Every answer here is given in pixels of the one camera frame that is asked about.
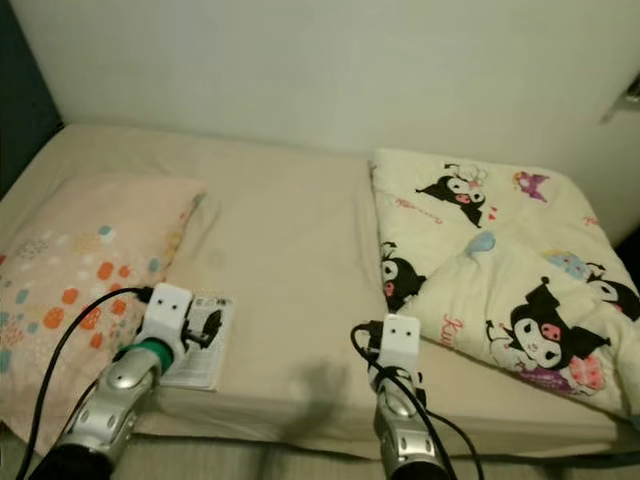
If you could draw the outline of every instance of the floor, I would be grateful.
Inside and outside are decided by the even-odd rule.
[[[13,480],[22,443],[3,435],[0,479]],[[460,480],[477,478],[473,463],[454,460]],[[640,466],[607,470],[544,469],[531,465],[485,463],[487,480],[636,480]],[[357,460],[272,445],[212,440],[134,437],[114,480],[384,480],[378,462]]]

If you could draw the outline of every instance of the beige bed sheet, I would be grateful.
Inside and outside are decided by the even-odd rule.
[[[164,172],[209,185],[168,281],[236,301],[218,392],[160,389],[137,425],[156,435],[284,442],[375,458],[374,395],[349,330],[385,305],[364,159],[124,127],[71,125],[0,203],[0,249],[66,177]],[[637,450],[626,424],[434,344],[429,406],[484,454]],[[467,453],[446,427],[451,454]]]

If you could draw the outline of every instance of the black cable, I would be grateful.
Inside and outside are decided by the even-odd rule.
[[[148,287],[145,288],[120,288],[118,290],[114,290],[113,292],[109,292],[106,295],[103,295],[87,308],[85,308],[80,315],[76,317],[76,319],[69,325],[67,330],[64,332],[58,344],[56,345],[53,354],[51,355],[51,360],[49,360],[49,366],[47,367],[47,371],[44,374],[44,378],[42,379],[42,384],[40,385],[40,391],[38,392],[38,397],[36,399],[36,406],[33,411],[33,420],[31,423],[31,432],[29,433],[29,441],[27,442],[27,447],[24,452],[24,456],[22,457],[22,463],[20,465],[20,469],[18,470],[18,475],[16,480],[24,480],[27,475],[27,471],[29,470],[29,464],[31,463],[31,458],[33,457],[33,452],[36,447],[36,439],[38,438],[38,430],[40,428],[40,417],[42,416],[42,407],[44,406],[44,399],[47,394],[47,388],[49,388],[49,382],[51,381],[51,376],[53,375],[53,369],[56,366],[58,361],[58,357],[62,352],[62,348],[64,344],[69,340],[69,337],[76,329],[78,325],[84,320],[84,318],[97,306],[101,303],[109,300],[112,297],[122,295],[123,293],[137,293],[139,296],[148,294]]]
[[[407,398],[411,401],[413,406],[416,408],[416,411],[420,415],[420,418],[422,419],[422,421],[424,422],[425,426],[427,427],[427,430],[429,430],[429,434],[433,437],[433,441],[434,441],[436,447],[438,448],[438,450],[440,451],[440,454],[442,456],[442,462],[444,464],[444,467],[447,470],[447,473],[451,476],[452,480],[456,479],[455,471],[453,470],[453,466],[451,465],[451,461],[449,459],[449,455],[447,454],[447,452],[446,452],[446,450],[444,448],[444,445],[442,444],[442,441],[440,440],[440,437],[438,436],[438,433],[436,432],[435,428],[433,427],[433,424],[429,420],[428,416],[432,416],[436,420],[439,420],[439,421],[443,422],[444,424],[448,425],[449,427],[451,427],[456,433],[458,433],[462,437],[462,439],[467,444],[467,446],[469,448],[469,451],[471,452],[471,455],[473,457],[473,462],[474,462],[474,464],[476,466],[476,470],[478,472],[478,479],[479,480],[484,480],[484,471],[482,469],[482,464],[480,463],[480,457],[478,455],[478,451],[476,450],[475,446],[473,445],[473,442],[468,437],[468,435],[460,427],[458,427],[455,423],[453,423],[451,420],[449,420],[449,419],[447,419],[447,418],[445,418],[445,417],[443,417],[441,415],[438,415],[436,413],[433,413],[433,412],[429,411],[426,407],[424,407],[418,401],[416,396],[404,384],[402,384],[402,382],[400,382],[396,378],[395,375],[391,375],[389,373],[388,369],[382,367],[375,359],[373,359],[371,356],[369,356],[367,354],[367,352],[365,351],[365,349],[362,348],[358,344],[358,341],[356,339],[356,333],[359,332],[359,331],[369,332],[369,325],[360,324],[360,325],[357,325],[356,327],[354,327],[351,330],[351,343],[353,344],[353,347],[355,348],[355,350],[358,352],[358,354],[362,358],[364,358],[370,365],[372,365],[376,370],[378,370],[378,372],[380,372],[380,374],[384,378],[387,378],[391,382],[393,382],[394,385],[396,385],[402,391],[402,393],[404,393],[407,396]]]

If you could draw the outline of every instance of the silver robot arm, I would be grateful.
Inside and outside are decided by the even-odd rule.
[[[388,315],[382,325],[380,345],[370,351],[377,350],[378,364],[391,372],[424,405],[424,391],[416,388],[420,382],[416,370],[419,346],[418,320]],[[387,479],[449,479],[441,455],[415,405],[395,383],[373,367],[369,367],[369,382],[377,396],[374,430],[380,439]]]
[[[135,343],[102,371],[95,390],[73,413],[31,479],[110,478],[162,374],[184,358],[187,341],[207,348],[217,333],[215,315],[204,332],[188,328],[192,300],[192,293],[182,288],[164,283],[154,288]]]

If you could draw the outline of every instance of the blue balloon print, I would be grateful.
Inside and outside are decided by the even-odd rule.
[[[491,232],[482,232],[469,242],[465,252],[471,255],[476,252],[488,252],[496,245],[496,237]]]

